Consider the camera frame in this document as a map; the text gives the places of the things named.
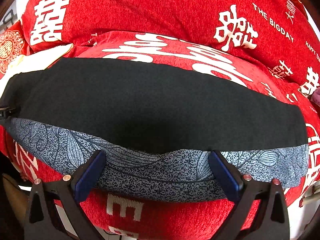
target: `black fabric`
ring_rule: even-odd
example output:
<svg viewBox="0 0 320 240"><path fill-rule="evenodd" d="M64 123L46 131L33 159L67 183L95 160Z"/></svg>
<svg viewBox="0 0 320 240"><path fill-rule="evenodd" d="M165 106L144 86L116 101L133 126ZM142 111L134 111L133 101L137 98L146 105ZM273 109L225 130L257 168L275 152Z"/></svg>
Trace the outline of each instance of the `black fabric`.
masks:
<svg viewBox="0 0 320 240"><path fill-rule="evenodd" d="M26 118L165 153L242 151L308 143L297 106L229 80L169 65L62 58L10 79L1 105Z"/></svg>
<svg viewBox="0 0 320 240"><path fill-rule="evenodd" d="M22 183L24 183L24 180L21 178L20 173L11 164L9 158L4 156L2 152L0 152L0 171L2 173L8 174L11 178L17 181L19 185L22 185Z"/></svg>

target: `clamp jaw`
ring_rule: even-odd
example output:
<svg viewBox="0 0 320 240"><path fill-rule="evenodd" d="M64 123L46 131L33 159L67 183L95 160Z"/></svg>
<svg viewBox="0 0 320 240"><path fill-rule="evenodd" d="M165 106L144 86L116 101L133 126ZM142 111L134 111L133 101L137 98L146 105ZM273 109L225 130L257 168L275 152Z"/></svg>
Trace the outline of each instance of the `clamp jaw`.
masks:
<svg viewBox="0 0 320 240"><path fill-rule="evenodd" d="M235 203L211 240L289 240L290 227L283 189L278 179L271 182L243 176L219 151L208 156L209 166L228 200ZM252 225L241 230L252 202L260 200Z"/></svg>
<svg viewBox="0 0 320 240"><path fill-rule="evenodd" d="M80 202L86 200L106 164L106 154L97 150L72 175L44 183L36 179L26 212L25 240L73 240L66 232L55 207L60 200L80 240L104 240L83 212Z"/></svg>

